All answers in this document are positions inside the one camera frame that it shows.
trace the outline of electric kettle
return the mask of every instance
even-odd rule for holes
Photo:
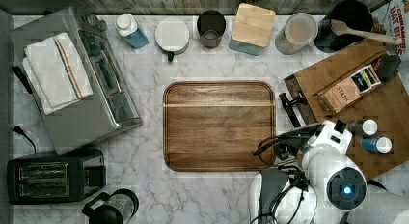
[[[104,203],[93,209],[92,206],[99,200]],[[100,193],[85,205],[82,212],[90,218],[89,224],[125,224],[135,215],[138,208],[136,194],[129,189],[120,189],[112,195]]]

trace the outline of white towel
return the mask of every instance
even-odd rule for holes
[[[67,33],[28,45],[23,67],[46,115],[93,94],[81,58]]]

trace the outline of blue bottle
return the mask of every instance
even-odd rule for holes
[[[132,14],[123,14],[117,18],[117,30],[129,44],[139,49],[149,43],[144,31],[138,27],[138,23],[133,18]]]

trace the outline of black cup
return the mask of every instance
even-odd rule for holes
[[[220,44],[226,30],[226,20],[219,12],[209,10],[199,16],[197,27],[202,45],[215,48]]]
[[[315,46],[323,52],[336,52],[364,38],[354,35],[337,36],[332,29],[331,19],[343,21],[351,29],[370,32],[373,19],[367,6],[356,0],[339,2],[334,9],[318,23]]]

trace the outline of blue label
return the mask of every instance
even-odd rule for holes
[[[135,32],[126,36],[125,38],[130,43],[130,45],[136,49],[139,49],[150,43],[144,31],[142,31],[139,28]]]
[[[367,150],[378,152],[378,148],[376,147],[378,140],[379,138],[364,138],[362,139],[362,146]]]

